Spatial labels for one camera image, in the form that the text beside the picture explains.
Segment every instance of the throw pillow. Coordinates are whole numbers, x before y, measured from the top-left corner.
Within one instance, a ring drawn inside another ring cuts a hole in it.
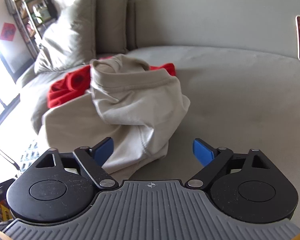
[[[44,33],[34,65],[38,74],[64,71],[96,58],[96,0],[75,0]]]
[[[128,0],[97,0],[96,51],[126,53],[126,14]]]

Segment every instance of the red sign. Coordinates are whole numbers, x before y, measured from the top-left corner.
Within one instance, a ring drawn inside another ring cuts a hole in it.
[[[16,33],[16,27],[14,24],[4,23],[0,34],[0,40],[13,41],[15,33]]]

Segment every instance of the fabric fold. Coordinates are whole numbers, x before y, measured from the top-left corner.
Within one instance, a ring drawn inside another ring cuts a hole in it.
[[[103,168],[121,181],[167,154],[168,141],[190,101],[178,78],[145,61],[117,55],[92,60],[90,93],[49,110],[39,134],[59,152],[110,136],[114,152]]]
[[[48,108],[60,106],[74,98],[82,96],[90,87],[90,65],[69,72],[53,83],[48,91]]]

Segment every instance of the seam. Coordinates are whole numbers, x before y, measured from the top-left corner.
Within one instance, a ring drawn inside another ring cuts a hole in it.
[[[133,2],[133,17],[134,17],[134,48],[138,49],[137,46],[137,15],[136,15],[136,2]]]
[[[141,128],[140,128],[140,125],[138,125],[138,132],[139,132],[139,137],[140,137],[140,141],[141,141],[141,145],[143,147],[143,150],[144,150],[144,153],[149,157],[151,158],[151,153],[150,151],[147,149],[146,147],[146,143],[145,143],[145,140],[143,138],[143,135],[142,135],[142,132],[141,132]]]
[[[125,10],[123,10],[123,24],[124,24],[124,28],[123,28],[123,35],[122,35],[122,44],[123,44],[123,53],[127,53],[127,6],[128,6],[128,0],[124,0],[124,6],[125,6]]]
[[[97,6],[97,0],[92,0],[91,3],[91,33],[94,33],[94,35],[92,35],[92,45],[90,46],[91,48],[91,52],[92,52],[92,57],[96,58],[97,57],[97,42],[96,42],[96,6]]]

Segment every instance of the red garment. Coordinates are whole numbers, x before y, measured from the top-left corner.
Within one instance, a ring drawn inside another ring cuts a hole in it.
[[[150,66],[150,70],[157,70],[160,68],[164,68],[166,71],[168,71],[168,73],[170,74],[170,76],[176,76],[176,69],[173,65],[173,63],[166,63],[160,67],[154,67],[154,66]]]
[[[69,72],[64,79],[53,83],[48,92],[48,108],[60,106],[82,96],[90,87],[90,65]]]

